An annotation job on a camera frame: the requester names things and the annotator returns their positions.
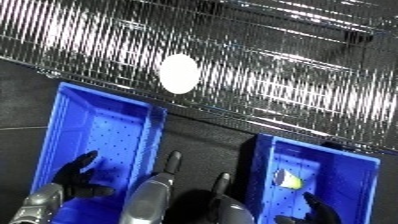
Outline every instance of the dark surface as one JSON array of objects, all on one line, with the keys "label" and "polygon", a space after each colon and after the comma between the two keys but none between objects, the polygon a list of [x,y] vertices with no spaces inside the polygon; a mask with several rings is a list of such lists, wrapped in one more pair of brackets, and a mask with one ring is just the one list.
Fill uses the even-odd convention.
[{"label": "dark surface", "polygon": [[[0,61],[0,223],[7,223],[27,196],[45,135],[58,81]],[[232,194],[242,200],[253,135],[169,115],[156,171],[173,150],[183,153],[167,223],[195,222],[221,172],[234,175]],[[371,223],[398,221],[398,158],[382,158]]]}]

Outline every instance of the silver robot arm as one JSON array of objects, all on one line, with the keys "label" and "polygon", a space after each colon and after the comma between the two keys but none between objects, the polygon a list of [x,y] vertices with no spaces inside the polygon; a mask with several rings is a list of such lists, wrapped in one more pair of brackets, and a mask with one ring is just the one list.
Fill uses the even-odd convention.
[{"label": "silver robot arm", "polygon": [[213,186],[213,199],[207,220],[214,224],[254,224],[254,218],[239,201],[226,195],[231,175],[222,173]]},{"label": "silver robot arm", "polygon": [[47,184],[29,195],[10,224],[47,224],[64,202],[63,188],[59,184]]},{"label": "silver robot arm", "polygon": [[219,224],[254,224],[252,214],[237,200],[224,196],[219,208]]},{"label": "silver robot arm", "polygon": [[141,184],[123,210],[119,224],[160,224],[169,207],[174,174],[181,164],[180,152],[169,156],[166,168]]}]

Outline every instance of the robotic arm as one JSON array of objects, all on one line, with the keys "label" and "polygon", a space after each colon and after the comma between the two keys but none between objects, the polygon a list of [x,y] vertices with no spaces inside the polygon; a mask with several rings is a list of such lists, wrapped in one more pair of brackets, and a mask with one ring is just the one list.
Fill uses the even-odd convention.
[{"label": "robotic arm", "polygon": [[170,154],[163,173],[142,183],[124,208],[120,224],[160,224],[169,206],[174,174],[181,165],[182,155]]},{"label": "robotic arm", "polygon": [[10,224],[47,224],[66,201],[75,197],[112,195],[114,192],[112,188],[89,184],[94,174],[93,169],[80,173],[80,169],[88,166],[97,155],[97,151],[91,151],[63,166],[52,183],[43,186],[24,200]]}]

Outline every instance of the metal grid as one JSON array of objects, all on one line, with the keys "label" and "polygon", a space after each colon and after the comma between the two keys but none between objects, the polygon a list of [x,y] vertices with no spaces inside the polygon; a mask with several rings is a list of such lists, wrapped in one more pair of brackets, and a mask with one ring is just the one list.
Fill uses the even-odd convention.
[{"label": "metal grid", "polygon": [[[1,0],[0,56],[172,108],[396,150],[398,23],[380,4]],[[201,69],[185,95],[165,91],[157,76],[175,53]]]}]

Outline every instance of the yellow object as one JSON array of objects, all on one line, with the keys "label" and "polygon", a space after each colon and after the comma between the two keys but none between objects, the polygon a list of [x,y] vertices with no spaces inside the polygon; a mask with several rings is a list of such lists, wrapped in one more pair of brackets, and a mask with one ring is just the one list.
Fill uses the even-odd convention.
[{"label": "yellow object", "polygon": [[274,176],[276,186],[298,190],[303,187],[303,181],[285,169],[276,171]]}]

